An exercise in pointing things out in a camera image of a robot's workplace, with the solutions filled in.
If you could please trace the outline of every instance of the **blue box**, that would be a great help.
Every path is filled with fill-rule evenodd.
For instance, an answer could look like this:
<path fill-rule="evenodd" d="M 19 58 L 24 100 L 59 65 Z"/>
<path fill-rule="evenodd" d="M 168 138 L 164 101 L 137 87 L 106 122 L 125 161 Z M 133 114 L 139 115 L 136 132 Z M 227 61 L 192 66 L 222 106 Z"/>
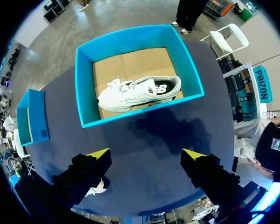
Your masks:
<path fill-rule="evenodd" d="M 249 107 L 242 107 L 243 121 L 254 120 L 257 118 L 256 104 Z"/>
<path fill-rule="evenodd" d="M 167 49 L 176 75 L 182 80 L 184 98 L 101 119 L 95 93 L 92 63 L 115 55 L 150 48 Z M 78 113 L 83 128 L 204 96 L 202 83 L 191 55 L 171 25 L 149 25 L 123 29 L 79 46 L 76 51 L 75 87 Z"/>
<path fill-rule="evenodd" d="M 29 89 L 17 106 L 17 122 L 22 146 L 49 139 L 44 92 Z"/>
<path fill-rule="evenodd" d="M 239 101 L 241 107 L 251 107 L 256 104 L 255 95 L 247 93 L 246 90 L 238 91 Z"/>

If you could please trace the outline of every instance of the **white shoe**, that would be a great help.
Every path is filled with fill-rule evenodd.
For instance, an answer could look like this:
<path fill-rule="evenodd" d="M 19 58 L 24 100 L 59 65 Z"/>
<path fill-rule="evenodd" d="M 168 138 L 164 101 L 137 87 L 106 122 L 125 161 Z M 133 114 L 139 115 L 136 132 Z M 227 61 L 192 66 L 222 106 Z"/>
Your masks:
<path fill-rule="evenodd" d="M 178 24 L 176 21 L 174 21 L 174 22 L 172 23 L 172 26 L 174 26 L 174 27 L 179 27 L 179 24 Z"/>
<path fill-rule="evenodd" d="M 188 34 L 188 33 L 189 33 L 189 31 L 187 31 L 185 28 L 183 28 L 183 29 L 181 30 L 181 32 L 182 32 L 183 34 Z"/>
<path fill-rule="evenodd" d="M 181 89 L 178 76 L 148 76 L 137 81 L 114 79 L 98 97 L 98 105 L 112 112 L 127 112 L 135 105 L 173 100 Z"/>
<path fill-rule="evenodd" d="M 80 9 L 79 9 L 79 12 L 82 12 L 84 9 L 86 9 L 87 7 L 89 6 L 89 4 L 86 4 L 85 6 L 82 6 Z"/>

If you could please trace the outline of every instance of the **white folding chair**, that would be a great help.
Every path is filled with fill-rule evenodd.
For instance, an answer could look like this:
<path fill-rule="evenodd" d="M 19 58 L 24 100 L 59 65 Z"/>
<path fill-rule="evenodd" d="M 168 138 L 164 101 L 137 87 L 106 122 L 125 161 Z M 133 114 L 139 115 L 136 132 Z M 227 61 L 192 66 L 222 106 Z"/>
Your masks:
<path fill-rule="evenodd" d="M 220 33 L 221 30 L 229 28 L 230 31 L 237 37 L 237 39 L 240 41 L 240 43 L 242 44 L 242 47 L 233 50 L 228 42 L 225 40 L 225 38 L 223 37 L 223 35 Z M 240 28 L 238 28 L 237 25 L 231 23 L 229 25 L 227 25 L 226 27 L 223 27 L 217 31 L 210 31 L 210 35 L 206 36 L 205 38 L 201 39 L 200 41 L 204 41 L 206 38 L 210 37 L 210 45 L 211 45 L 211 41 L 214 40 L 216 42 L 216 44 L 219 46 L 219 48 L 223 51 L 223 55 L 219 56 L 219 54 L 217 53 L 217 51 L 214 49 L 215 53 L 217 54 L 218 58 L 217 60 L 226 57 L 227 55 L 236 52 L 238 50 L 241 50 L 243 48 L 246 48 L 249 46 L 249 41 L 247 40 L 247 38 L 245 37 L 245 35 L 243 34 L 243 32 L 240 30 Z"/>

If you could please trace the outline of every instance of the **dark blue table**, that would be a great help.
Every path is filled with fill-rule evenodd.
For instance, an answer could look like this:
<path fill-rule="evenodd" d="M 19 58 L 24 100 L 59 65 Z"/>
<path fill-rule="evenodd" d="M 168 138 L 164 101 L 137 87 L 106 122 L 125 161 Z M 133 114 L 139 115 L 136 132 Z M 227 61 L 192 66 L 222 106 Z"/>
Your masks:
<path fill-rule="evenodd" d="M 202 42 L 185 42 L 205 96 L 85 128 L 77 112 L 74 68 L 48 84 L 45 108 L 50 140 L 28 146 L 37 173 L 51 182 L 71 158 L 109 147 L 111 182 L 100 195 L 75 208 L 108 216 L 142 216 L 175 209 L 201 198 L 180 165 L 181 150 L 213 153 L 231 171 L 233 124 L 227 87 L 215 56 Z"/>

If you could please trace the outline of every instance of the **cable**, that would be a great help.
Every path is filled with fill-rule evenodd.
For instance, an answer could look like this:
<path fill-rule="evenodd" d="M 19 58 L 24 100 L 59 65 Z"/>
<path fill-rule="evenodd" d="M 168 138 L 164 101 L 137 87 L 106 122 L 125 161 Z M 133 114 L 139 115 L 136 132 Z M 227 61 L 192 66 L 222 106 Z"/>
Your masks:
<path fill-rule="evenodd" d="M 175 218 L 176 224 L 178 224 L 178 223 L 177 223 L 177 220 L 176 220 L 176 217 L 175 217 L 175 212 L 174 212 L 174 209 L 173 209 L 173 215 L 174 215 L 174 218 Z"/>
<path fill-rule="evenodd" d="M 155 223 L 155 220 L 157 219 L 157 216 L 155 216 L 155 218 L 154 218 L 154 223 Z"/>

